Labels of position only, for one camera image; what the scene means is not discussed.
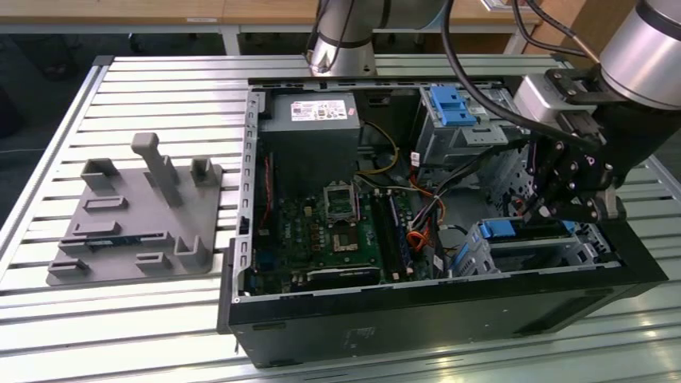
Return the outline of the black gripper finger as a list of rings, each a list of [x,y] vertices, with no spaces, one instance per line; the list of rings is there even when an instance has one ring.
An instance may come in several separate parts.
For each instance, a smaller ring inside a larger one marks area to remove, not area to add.
[[[532,182],[530,196],[524,204],[524,221],[557,218],[562,208],[573,201],[574,193],[568,185],[578,170],[568,145],[538,138],[529,148],[525,170]]]
[[[550,217],[580,223],[598,223],[626,218],[624,203],[614,188],[581,192],[568,190],[544,206],[548,208]]]

